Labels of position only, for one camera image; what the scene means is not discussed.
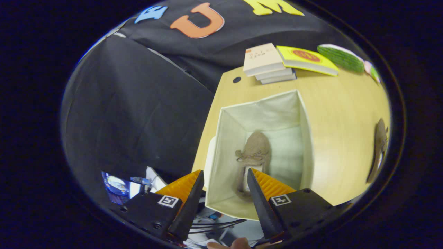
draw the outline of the storage bin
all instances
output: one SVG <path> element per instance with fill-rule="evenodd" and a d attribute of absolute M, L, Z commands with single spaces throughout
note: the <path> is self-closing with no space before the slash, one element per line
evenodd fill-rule
<path fill-rule="evenodd" d="M 271 145 L 270 176 L 296 190 L 311 187 L 311 128 L 303 100 L 292 90 L 221 108 L 204 169 L 206 207 L 231 217 L 258 220 L 253 202 L 235 194 L 240 170 L 235 151 L 243 151 L 254 131 L 263 132 Z"/>

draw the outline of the brown shoe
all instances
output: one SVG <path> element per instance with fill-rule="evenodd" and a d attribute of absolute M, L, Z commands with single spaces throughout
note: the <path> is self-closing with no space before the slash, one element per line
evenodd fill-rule
<path fill-rule="evenodd" d="M 386 133 L 388 132 L 388 128 L 385 129 L 385 123 L 383 119 L 378 121 L 378 124 L 375 128 L 375 150 L 374 150 L 374 163 L 369 172 L 367 183 L 373 182 L 375 176 L 380 170 L 381 162 L 385 156 L 386 149 L 388 148 L 388 141 L 386 138 Z"/>
<path fill-rule="evenodd" d="M 243 152 L 235 151 L 240 163 L 240 171 L 237 178 L 236 194 L 243 200 L 251 202 L 252 197 L 247 183 L 248 169 L 254 168 L 267 173 L 271 161 L 271 146 L 268 138 L 261 132 L 254 132 L 249 136 Z"/>

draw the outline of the orange letter u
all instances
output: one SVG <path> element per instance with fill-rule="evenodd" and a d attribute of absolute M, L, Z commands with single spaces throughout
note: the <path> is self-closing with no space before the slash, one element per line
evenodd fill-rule
<path fill-rule="evenodd" d="M 198 27 L 193 22 L 188 20 L 189 16 L 184 15 L 175 20 L 170 25 L 171 29 L 178 29 L 188 37 L 198 39 L 207 37 L 208 35 L 211 35 L 215 32 L 217 32 L 219 29 L 223 27 L 225 24 L 225 20 L 223 17 L 218 14 L 215 10 L 213 10 L 211 7 L 209 7 L 210 3 L 203 3 L 191 10 L 191 13 L 197 13 L 200 12 L 202 15 L 206 16 L 209 20 L 211 20 L 211 23 L 206 27 Z"/>

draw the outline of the wooden table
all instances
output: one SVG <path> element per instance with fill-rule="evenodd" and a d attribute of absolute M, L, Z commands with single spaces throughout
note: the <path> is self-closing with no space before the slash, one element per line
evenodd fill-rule
<path fill-rule="evenodd" d="M 390 126 L 389 101 L 383 87 L 366 74 L 341 69 L 338 77 L 296 70 L 297 79 L 262 85 L 243 67 L 225 72 L 217 88 L 200 139 L 192 171 L 204 169 L 220 108 L 298 89 L 310 119 L 314 170 L 312 190 L 332 205 L 366 190 L 373 163 L 375 126 Z M 233 79 L 241 77 L 238 83 Z"/>

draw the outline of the book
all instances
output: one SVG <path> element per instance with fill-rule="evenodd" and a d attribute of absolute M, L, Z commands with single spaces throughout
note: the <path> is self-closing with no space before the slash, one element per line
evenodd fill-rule
<path fill-rule="evenodd" d="M 273 72 L 264 73 L 264 74 L 257 74 L 255 76 L 255 78 L 257 80 L 262 80 L 262 79 L 273 78 L 273 77 L 278 77 L 278 76 L 291 75 L 292 73 L 293 73 L 292 68 L 285 67 L 282 70 L 273 71 Z"/>
<path fill-rule="evenodd" d="M 286 67 L 300 68 L 332 76 L 338 75 L 337 66 L 317 52 L 284 46 L 277 46 L 277 50 Z"/>
<path fill-rule="evenodd" d="M 275 82 L 286 81 L 286 80 L 295 80 L 295 79 L 297 79 L 297 76 L 295 75 L 295 73 L 292 73 L 290 75 L 283 75 L 283 76 L 278 76 L 278 77 L 273 77 L 273 78 L 267 78 L 267 79 L 262 79 L 260 81 L 264 85 L 264 84 L 269 84 L 269 83 L 275 83 Z"/>
<path fill-rule="evenodd" d="M 272 43 L 251 47 L 245 52 L 243 71 L 248 77 L 283 69 L 283 60 Z"/>

